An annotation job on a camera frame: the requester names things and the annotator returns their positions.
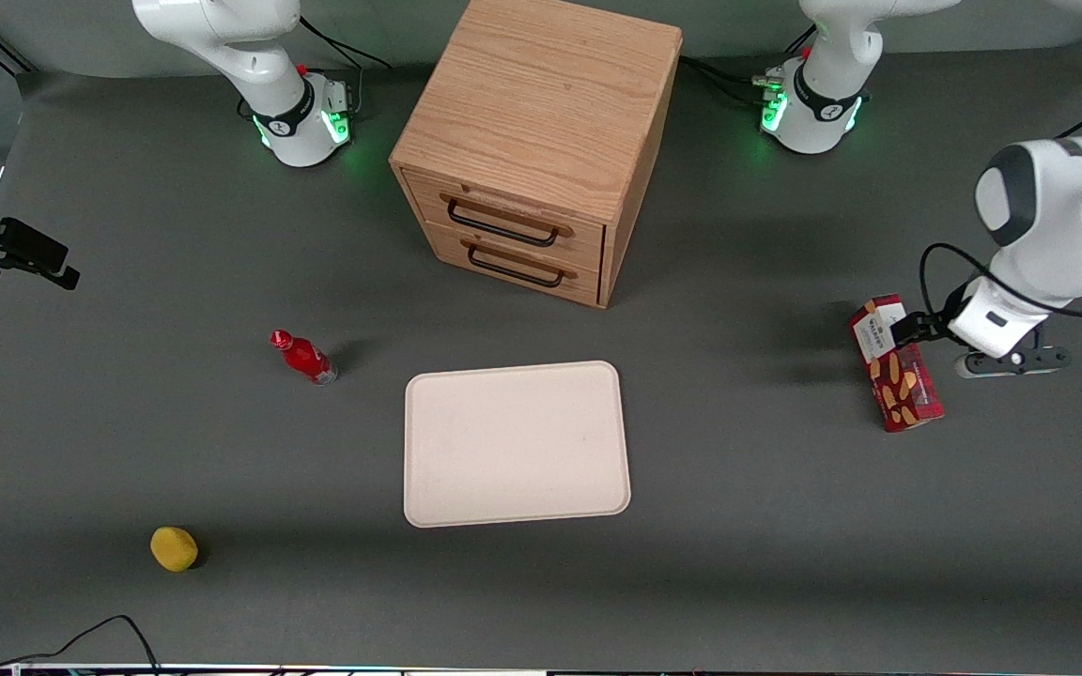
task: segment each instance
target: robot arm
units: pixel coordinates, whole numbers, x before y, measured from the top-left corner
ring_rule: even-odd
[[[232,81],[253,108],[262,142],[283,163],[315,165],[348,141],[344,84],[301,75],[278,44],[248,44],[295,29],[298,0],[132,0],[132,9],[154,38]]]
[[[959,0],[801,0],[819,38],[808,57],[793,56],[767,71],[779,93],[765,112],[763,132],[791,150],[832,149],[854,127],[860,91],[884,53],[875,22],[952,8]]]
[[[1000,150],[975,188],[979,217],[1000,244],[988,266],[1019,294],[1061,308],[1082,296],[1082,137]],[[1001,358],[1051,312],[979,277],[950,330]]]

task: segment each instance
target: drawer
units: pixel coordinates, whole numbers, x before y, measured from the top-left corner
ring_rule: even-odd
[[[601,269],[604,227],[599,225],[538,207],[514,204],[457,182],[409,170],[404,170],[403,175],[425,222],[477,236],[480,242],[509,252],[558,265]]]
[[[558,295],[584,305],[597,305],[601,276],[570,264],[527,256],[490,244],[452,227],[425,224],[424,236],[437,257],[447,264]]]

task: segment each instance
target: bottle cap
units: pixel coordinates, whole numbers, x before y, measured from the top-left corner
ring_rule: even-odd
[[[291,349],[291,343],[293,342],[295,342],[295,337],[282,329],[276,330],[274,333],[269,334],[269,344],[278,347],[279,350]]]

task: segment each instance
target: yellow ball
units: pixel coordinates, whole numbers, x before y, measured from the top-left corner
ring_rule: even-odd
[[[153,532],[149,540],[153,557],[158,559],[161,568],[171,573],[181,573],[195,564],[198,557],[198,544],[195,544],[189,533],[174,526],[162,526]]]

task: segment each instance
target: black metal handle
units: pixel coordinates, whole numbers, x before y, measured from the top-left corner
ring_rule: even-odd
[[[515,269],[510,269],[504,266],[498,266],[496,264],[488,264],[486,261],[479,261],[474,257],[474,253],[477,252],[478,248],[474,244],[466,244],[470,249],[466,252],[466,260],[470,261],[470,265],[474,267],[480,267],[481,269],[489,269],[490,273],[505,274],[507,277],[519,279],[519,281],[527,281],[529,283],[537,283],[538,287],[544,288],[556,288],[562,283],[562,278],[564,274],[558,270],[557,279],[541,279],[540,277],[532,277],[531,274],[516,273]]]
[[[472,217],[463,217],[462,215],[453,213],[453,210],[459,207],[459,201],[450,200],[450,209],[448,209],[448,214],[450,214],[450,220],[453,223],[466,225],[476,230],[489,231],[492,235],[499,235],[500,237],[507,237],[507,239],[514,239],[516,242],[523,242],[525,244],[532,244],[533,247],[552,247],[554,242],[558,240],[558,228],[553,228],[550,231],[550,237],[545,239],[540,239],[538,237],[529,237],[528,235],[520,235],[519,231],[504,230],[502,227],[490,225],[490,223],[481,223],[480,220],[473,220]]]

